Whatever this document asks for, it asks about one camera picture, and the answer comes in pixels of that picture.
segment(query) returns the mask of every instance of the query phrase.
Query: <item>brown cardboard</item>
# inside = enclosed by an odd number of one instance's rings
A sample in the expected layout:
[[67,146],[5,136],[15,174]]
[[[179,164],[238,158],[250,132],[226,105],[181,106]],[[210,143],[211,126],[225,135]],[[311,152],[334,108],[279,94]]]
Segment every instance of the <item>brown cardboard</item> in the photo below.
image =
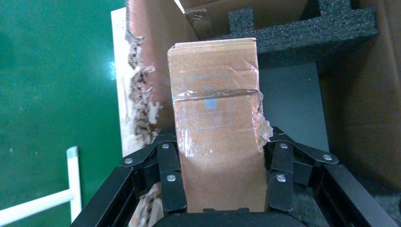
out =
[[[136,35],[152,37],[145,46],[144,58],[155,64],[152,92],[166,104],[167,113],[159,115],[161,125],[173,124],[166,51],[178,42],[196,40],[191,25],[172,0],[129,0],[138,2],[131,22],[142,26]],[[205,7],[215,31],[228,33],[228,11],[253,6],[255,0],[220,0]],[[297,21],[307,0],[262,0],[253,6],[255,24],[279,25]],[[362,49],[343,59],[336,71],[321,75],[324,113],[330,150],[342,162],[357,163],[367,173],[401,189],[401,40],[400,1],[359,0],[362,7],[377,7],[379,36]]]
[[163,108],[157,118],[157,127],[174,125],[170,94],[170,78],[166,53],[177,42],[196,41],[196,35],[173,0],[130,0],[130,30],[134,36],[146,37],[141,45],[144,65],[153,65],[148,82],[152,84],[151,97]]
[[196,6],[205,5],[214,1],[219,0],[180,0],[181,5],[184,9],[190,9]]
[[215,36],[215,31],[206,9],[192,10],[186,12],[185,15],[199,39],[205,40]]
[[255,39],[176,44],[168,62],[188,212],[263,211]]
[[321,75],[330,150],[345,164],[401,189],[401,2],[360,4],[377,7],[379,35]]

